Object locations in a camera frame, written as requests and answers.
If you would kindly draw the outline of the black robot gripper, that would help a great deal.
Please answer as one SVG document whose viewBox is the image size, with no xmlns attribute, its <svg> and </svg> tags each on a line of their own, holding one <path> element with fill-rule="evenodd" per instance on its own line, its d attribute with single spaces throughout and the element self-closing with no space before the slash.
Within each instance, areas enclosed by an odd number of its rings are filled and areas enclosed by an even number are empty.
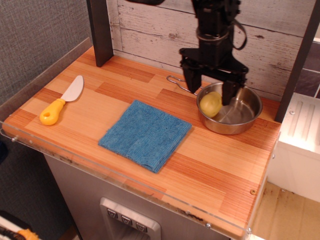
<svg viewBox="0 0 320 240">
<path fill-rule="evenodd" d="M 197 48 L 181 48 L 180 66 L 188 90 L 194 94 L 202 84 L 202 76 L 207 76 L 222 84 L 222 105 L 228 106 L 241 84 L 246 82 L 249 69 L 233 56 L 234 31 L 223 30 L 219 34 L 207 34 L 197 30 Z"/>
</svg>

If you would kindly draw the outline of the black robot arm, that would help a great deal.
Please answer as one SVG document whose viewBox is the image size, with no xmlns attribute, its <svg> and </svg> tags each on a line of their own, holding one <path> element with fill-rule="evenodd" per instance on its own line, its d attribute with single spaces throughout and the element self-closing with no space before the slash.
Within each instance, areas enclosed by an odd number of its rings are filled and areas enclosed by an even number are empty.
<svg viewBox="0 0 320 240">
<path fill-rule="evenodd" d="M 180 66 L 188 90 L 195 93 L 202 85 L 202 76 L 222 82 L 222 104 L 227 106 L 239 89 L 245 86 L 249 69 L 233 56 L 234 28 L 244 31 L 236 20 L 239 0 L 194 0 L 198 20 L 197 48 L 181 48 Z"/>
</svg>

